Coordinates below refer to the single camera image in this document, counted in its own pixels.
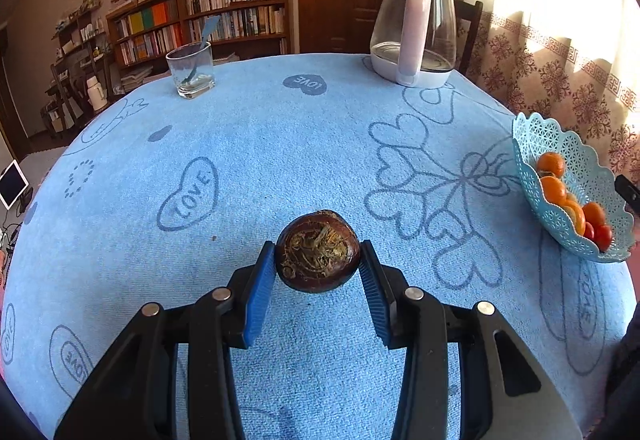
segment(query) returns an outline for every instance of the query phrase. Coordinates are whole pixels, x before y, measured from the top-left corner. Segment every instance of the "red cherry tomato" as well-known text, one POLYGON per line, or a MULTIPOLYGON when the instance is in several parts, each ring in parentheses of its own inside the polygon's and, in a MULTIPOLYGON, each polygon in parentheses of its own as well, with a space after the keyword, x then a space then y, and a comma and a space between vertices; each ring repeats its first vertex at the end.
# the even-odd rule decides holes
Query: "red cherry tomato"
POLYGON ((600 225, 593 229, 594 237, 593 241, 600 249, 600 252, 606 252, 611 246, 613 240, 613 233, 611 232, 611 226, 600 225))
POLYGON ((584 234, 583 236, 587 238, 587 240, 593 241, 595 236, 595 232, 593 230, 593 226, 589 222, 584 223, 584 234))

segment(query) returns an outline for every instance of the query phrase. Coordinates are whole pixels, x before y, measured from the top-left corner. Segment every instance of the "white thermos flask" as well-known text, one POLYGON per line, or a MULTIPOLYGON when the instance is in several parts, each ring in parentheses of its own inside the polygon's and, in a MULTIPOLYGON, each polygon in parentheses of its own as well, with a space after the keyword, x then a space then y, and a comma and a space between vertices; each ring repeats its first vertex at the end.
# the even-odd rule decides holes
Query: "white thermos flask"
POLYGON ((107 104, 107 97, 104 94, 102 85, 98 82, 98 78, 94 75, 87 79, 87 93, 89 95, 89 102, 94 107, 94 111, 101 110, 107 104))

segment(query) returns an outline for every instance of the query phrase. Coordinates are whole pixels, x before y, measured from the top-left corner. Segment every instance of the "white tablet computer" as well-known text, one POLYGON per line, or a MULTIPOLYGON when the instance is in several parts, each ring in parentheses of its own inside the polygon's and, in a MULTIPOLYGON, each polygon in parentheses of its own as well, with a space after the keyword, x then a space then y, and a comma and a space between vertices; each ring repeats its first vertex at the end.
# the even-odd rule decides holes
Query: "white tablet computer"
POLYGON ((20 166, 18 166, 17 160, 14 160, 0 175, 0 201, 7 211, 28 185, 29 182, 27 182, 20 166))

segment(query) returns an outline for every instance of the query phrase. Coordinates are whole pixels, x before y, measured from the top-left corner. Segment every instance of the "pink kettle handle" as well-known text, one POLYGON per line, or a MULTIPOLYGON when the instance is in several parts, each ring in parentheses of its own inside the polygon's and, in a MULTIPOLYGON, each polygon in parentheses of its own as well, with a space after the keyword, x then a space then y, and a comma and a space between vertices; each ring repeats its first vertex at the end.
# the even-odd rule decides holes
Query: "pink kettle handle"
POLYGON ((406 0, 396 68, 396 82, 402 86, 415 86, 418 81, 430 11, 431 0, 406 0))

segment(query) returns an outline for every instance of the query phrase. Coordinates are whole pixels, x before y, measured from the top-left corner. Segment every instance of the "tablecloth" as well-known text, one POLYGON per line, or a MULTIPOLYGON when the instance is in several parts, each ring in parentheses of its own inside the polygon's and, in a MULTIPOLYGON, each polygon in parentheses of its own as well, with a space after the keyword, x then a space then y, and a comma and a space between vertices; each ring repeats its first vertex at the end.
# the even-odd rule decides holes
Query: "tablecloth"
MULTIPOLYGON (((633 289, 625 264, 580 260, 541 228, 515 176, 512 120, 456 72, 403 88, 362 55, 222 65, 193 100, 170 78, 138 88, 84 129, 31 203, 2 308, 7 384, 52 438, 145 302, 194 302, 295 217, 331 209, 410 284, 459 306, 492 301, 586 429, 633 289)), ((376 337, 357 274, 319 295, 277 279, 262 334, 232 361, 249 440, 390 436, 404 351, 376 337)), ((186 370, 182 346, 180 438, 186 370)))

